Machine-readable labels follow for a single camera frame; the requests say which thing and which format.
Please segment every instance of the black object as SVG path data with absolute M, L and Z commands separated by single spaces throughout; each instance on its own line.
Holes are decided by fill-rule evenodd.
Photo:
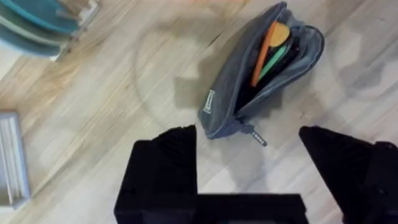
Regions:
M 346 224 L 398 223 L 398 148 L 319 127 L 300 137 L 344 214 Z
M 198 194 L 196 128 L 134 144 L 114 214 L 119 224 L 308 224 L 300 195 Z

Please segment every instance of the white tray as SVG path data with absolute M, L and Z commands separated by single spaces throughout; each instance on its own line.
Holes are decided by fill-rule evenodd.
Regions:
M 0 212 L 16 210 L 29 199 L 18 116 L 0 113 Z

